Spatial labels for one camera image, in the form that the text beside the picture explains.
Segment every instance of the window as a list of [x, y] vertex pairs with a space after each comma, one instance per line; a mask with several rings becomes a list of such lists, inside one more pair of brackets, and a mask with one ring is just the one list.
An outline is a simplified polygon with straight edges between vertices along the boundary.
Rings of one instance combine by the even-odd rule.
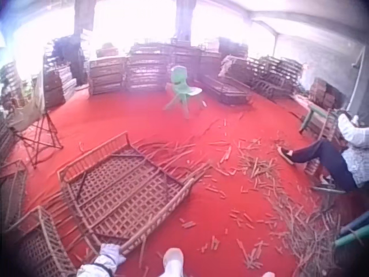
[[14, 32], [14, 57], [21, 79], [38, 74], [45, 45], [55, 38], [73, 34], [74, 8], [48, 12]]
[[134, 42], [167, 42], [175, 32], [173, 0], [107, 0], [95, 7], [93, 48], [111, 42], [126, 51]]
[[272, 56], [276, 38], [263, 26], [252, 23], [248, 38], [248, 55], [252, 58]]
[[220, 36], [242, 43], [246, 40], [246, 32], [246, 24], [240, 13], [215, 3], [197, 1], [191, 28], [193, 46]]

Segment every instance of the black pants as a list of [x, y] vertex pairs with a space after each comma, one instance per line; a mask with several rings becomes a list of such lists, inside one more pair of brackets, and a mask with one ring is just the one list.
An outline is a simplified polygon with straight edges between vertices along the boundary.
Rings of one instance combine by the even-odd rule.
[[319, 158], [321, 165], [327, 168], [339, 188], [347, 192], [357, 188], [345, 159], [330, 141], [320, 139], [309, 147], [294, 151], [291, 161], [305, 163], [316, 158]]

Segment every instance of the sleeve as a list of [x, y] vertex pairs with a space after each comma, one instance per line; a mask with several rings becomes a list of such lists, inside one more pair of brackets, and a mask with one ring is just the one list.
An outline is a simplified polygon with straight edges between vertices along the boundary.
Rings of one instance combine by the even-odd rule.
[[338, 117], [338, 128], [344, 139], [356, 147], [369, 147], [369, 128], [357, 128], [345, 114]]
[[[113, 260], [105, 255], [100, 255], [96, 258], [96, 264], [102, 264], [108, 269], [111, 269], [114, 274], [116, 271], [116, 264]], [[85, 264], [77, 271], [77, 277], [110, 277], [109, 273], [102, 267], [94, 264]]]

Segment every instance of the person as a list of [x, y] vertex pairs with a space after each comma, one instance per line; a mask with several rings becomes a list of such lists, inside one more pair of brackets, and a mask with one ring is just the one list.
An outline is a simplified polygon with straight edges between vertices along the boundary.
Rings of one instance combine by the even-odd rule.
[[102, 244], [100, 253], [92, 264], [84, 264], [77, 271], [77, 277], [113, 277], [117, 267], [126, 261], [119, 245]]
[[290, 164], [319, 158], [335, 185], [350, 192], [369, 181], [369, 128], [360, 128], [351, 122], [346, 111], [338, 113], [338, 129], [348, 146], [342, 154], [324, 138], [299, 150], [292, 151], [282, 147], [277, 150]]
[[[77, 277], [113, 277], [117, 267], [126, 261], [119, 253], [119, 245], [102, 244], [98, 257], [92, 264], [84, 264], [77, 271]], [[179, 248], [169, 248], [163, 257], [164, 273], [160, 277], [183, 277], [184, 256]], [[263, 277], [274, 277], [267, 272]]]

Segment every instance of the green plastic chair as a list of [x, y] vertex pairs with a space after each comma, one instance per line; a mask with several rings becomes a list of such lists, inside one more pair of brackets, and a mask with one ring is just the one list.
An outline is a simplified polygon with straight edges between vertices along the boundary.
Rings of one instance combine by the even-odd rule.
[[[189, 107], [187, 104], [188, 98], [197, 96], [202, 92], [201, 88], [190, 87], [187, 84], [187, 69], [184, 66], [176, 65], [171, 69], [171, 82], [172, 89], [175, 93], [175, 97], [165, 106], [165, 110], [172, 107], [175, 103], [181, 102], [184, 115], [189, 117]], [[199, 96], [197, 97], [201, 106], [206, 107], [205, 102]]]

